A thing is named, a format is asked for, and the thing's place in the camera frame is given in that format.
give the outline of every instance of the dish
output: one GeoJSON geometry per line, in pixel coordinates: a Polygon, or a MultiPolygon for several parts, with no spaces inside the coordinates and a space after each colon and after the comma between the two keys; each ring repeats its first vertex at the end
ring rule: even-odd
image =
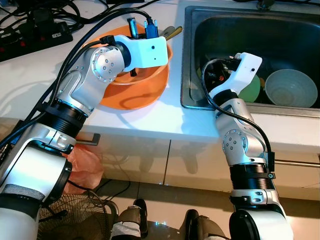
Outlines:
{"type": "Polygon", "coordinates": [[[243,99],[245,102],[253,103],[257,99],[259,92],[260,79],[257,75],[254,75],[251,83],[239,93],[239,98],[243,99]]]}
{"type": "Polygon", "coordinates": [[[318,97],[314,81],[301,71],[281,69],[265,81],[265,93],[276,105],[309,108],[318,97]]]}

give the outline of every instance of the white robotic arm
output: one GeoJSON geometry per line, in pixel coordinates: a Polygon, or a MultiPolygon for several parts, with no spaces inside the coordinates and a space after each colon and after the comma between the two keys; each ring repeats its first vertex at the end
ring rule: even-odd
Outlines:
{"type": "Polygon", "coordinates": [[[293,240],[292,229],[273,184],[273,152],[267,152],[262,135],[251,124],[225,114],[227,112],[223,113],[228,111],[253,122],[246,103],[238,98],[238,94],[250,84],[262,59],[243,52],[231,57],[232,62],[229,59],[211,60],[202,70],[204,87],[207,66],[218,61],[226,63],[226,67],[227,63],[231,65],[231,75],[223,84],[207,92],[206,96],[210,102],[219,106],[214,111],[215,124],[222,137],[222,149],[233,185],[230,200],[235,212],[229,222],[231,238],[293,240]]]}
{"type": "MultiPolygon", "coordinates": [[[[131,40],[118,35],[108,43],[80,56],[63,77],[53,104],[41,105],[43,117],[0,156],[0,240],[37,238],[40,208],[61,196],[72,170],[61,153],[72,151],[86,118],[117,74],[168,63],[164,37],[131,40]]],[[[262,60],[245,52],[234,60],[238,64],[232,66],[230,78],[207,97],[225,111],[253,121],[237,94],[251,82],[262,60]]],[[[292,240],[263,137],[243,120],[218,110],[214,113],[233,183],[232,239],[292,240]]]]}
{"type": "Polygon", "coordinates": [[[0,240],[35,240],[39,211],[56,201],[70,176],[69,154],[86,118],[122,71],[168,63],[166,39],[110,36],[107,46],[86,50],[63,78],[53,105],[1,156],[0,240]]]}

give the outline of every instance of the sink basin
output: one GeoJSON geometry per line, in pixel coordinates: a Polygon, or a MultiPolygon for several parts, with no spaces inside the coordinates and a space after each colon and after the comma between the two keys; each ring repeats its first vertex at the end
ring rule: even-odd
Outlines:
{"type": "Polygon", "coordinates": [[[318,89],[310,108],[274,105],[263,88],[251,113],[320,118],[320,17],[316,14],[189,6],[185,9],[181,104],[212,110],[198,77],[207,59],[247,52],[262,58],[260,78],[280,69],[307,74],[318,89]]]}

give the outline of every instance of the cabinet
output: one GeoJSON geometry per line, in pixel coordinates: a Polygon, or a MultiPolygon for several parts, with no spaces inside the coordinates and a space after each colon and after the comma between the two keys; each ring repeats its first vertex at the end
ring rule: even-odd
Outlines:
{"type": "MultiPolygon", "coordinates": [[[[276,159],[319,163],[317,154],[276,151],[276,159]]],[[[320,168],[275,165],[274,180],[282,198],[320,199],[320,168]]],[[[232,182],[220,143],[171,141],[164,184],[230,192],[232,182]]]]}
{"type": "MultiPolygon", "coordinates": [[[[92,133],[80,132],[77,139],[92,137],[92,133]]],[[[98,145],[87,148],[101,159],[105,178],[162,184],[169,143],[165,139],[101,134],[98,145]]]]}

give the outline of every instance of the kitchen countertop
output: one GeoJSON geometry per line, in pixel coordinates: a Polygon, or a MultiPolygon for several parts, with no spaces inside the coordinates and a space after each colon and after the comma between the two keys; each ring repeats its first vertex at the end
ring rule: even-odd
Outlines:
{"type": "MultiPolygon", "coordinates": [[[[75,3],[81,14],[87,18],[104,8],[98,1],[76,0],[75,3]]],[[[162,0],[143,10],[157,20],[158,28],[163,30],[170,25],[183,26],[187,6],[255,9],[256,2],[162,0]]],[[[292,3],[277,2],[272,9],[320,14],[319,7],[292,3]]],[[[138,23],[143,24],[142,17],[133,16],[138,23]]],[[[126,25],[127,17],[118,17],[107,23],[94,37],[126,25]]],[[[24,119],[55,79],[68,52],[92,26],[86,25],[75,32],[72,42],[0,62],[0,117],[24,119]]],[[[99,105],[85,122],[83,131],[196,142],[219,141],[212,111],[186,109],[181,106],[183,34],[167,43],[172,47],[173,58],[170,62],[169,81],[162,96],[153,104],[138,110],[116,110],[99,105]]],[[[252,116],[265,131],[274,149],[320,153],[320,119],[267,114],[252,116]]]]}

